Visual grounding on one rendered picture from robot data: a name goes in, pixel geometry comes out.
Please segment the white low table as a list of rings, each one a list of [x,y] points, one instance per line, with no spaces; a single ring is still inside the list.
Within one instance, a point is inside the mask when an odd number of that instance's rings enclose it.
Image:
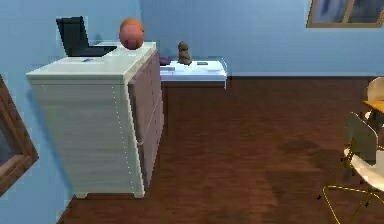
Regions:
[[[208,62],[208,65],[197,65],[197,62]],[[226,86],[228,69],[222,57],[197,57],[189,66],[174,59],[160,67],[160,77],[164,82],[218,82]]]

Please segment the brown statuette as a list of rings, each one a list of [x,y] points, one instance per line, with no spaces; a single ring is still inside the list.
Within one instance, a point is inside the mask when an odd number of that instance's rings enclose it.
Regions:
[[[190,58],[190,55],[188,53],[188,45],[181,41],[178,44],[178,63],[189,66],[192,63],[192,60]]]

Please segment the white chest of drawers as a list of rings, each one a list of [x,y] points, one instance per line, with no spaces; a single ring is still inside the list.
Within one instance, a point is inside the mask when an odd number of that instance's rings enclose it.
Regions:
[[[27,74],[74,194],[145,195],[164,124],[157,46],[120,43]],[[92,62],[82,62],[91,58]]]

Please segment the orange basketball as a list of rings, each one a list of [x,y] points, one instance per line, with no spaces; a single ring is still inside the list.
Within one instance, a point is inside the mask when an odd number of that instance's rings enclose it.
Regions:
[[[127,18],[120,25],[119,40],[129,50],[137,50],[144,43],[144,27],[135,18]]]

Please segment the black laptop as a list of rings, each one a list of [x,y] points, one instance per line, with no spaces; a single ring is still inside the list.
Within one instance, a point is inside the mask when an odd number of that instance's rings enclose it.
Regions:
[[[68,57],[102,57],[116,49],[116,46],[91,46],[82,16],[59,18],[56,23]]]

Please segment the cream chair with yellow legs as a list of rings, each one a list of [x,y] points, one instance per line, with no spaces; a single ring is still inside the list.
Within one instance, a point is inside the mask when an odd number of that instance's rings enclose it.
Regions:
[[[367,100],[384,101],[384,77],[377,77],[368,84]],[[366,119],[369,113],[370,110],[365,113]]]
[[[358,207],[350,217],[350,223],[359,214],[363,206],[368,207],[373,199],[384,205],[384,148],[378,144],[376,131],[369,126],[358,114],[350,112],[345,117],[345,131],[348,144],[343,150],[341,164],[346,168],[346,175],[357,173],[368,184],[366,190],[326,184],[322,187],[317,199],[325,199],[330,214],[336,224],[342,224],[328,197],[329,190],[340,190],[364,195]]]

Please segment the wooden framed mirror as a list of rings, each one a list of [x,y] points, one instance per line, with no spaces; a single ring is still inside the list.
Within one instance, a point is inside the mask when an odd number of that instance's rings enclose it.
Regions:
[[[0,196],[39,159],[36,148],[0,74],[0,149],[13,156],[0,163]]]

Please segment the wooden framed window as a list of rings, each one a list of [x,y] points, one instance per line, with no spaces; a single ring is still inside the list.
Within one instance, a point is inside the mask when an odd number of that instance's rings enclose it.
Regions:
[[[381,28],[384,0],[312,0],[307,28]]]

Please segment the orange round table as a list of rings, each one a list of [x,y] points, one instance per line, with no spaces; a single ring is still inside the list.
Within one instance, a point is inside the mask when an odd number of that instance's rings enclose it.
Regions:
[[[379,132],[384,127],[384,101],[367,100],[364,104],[370,108],[367,124]]]

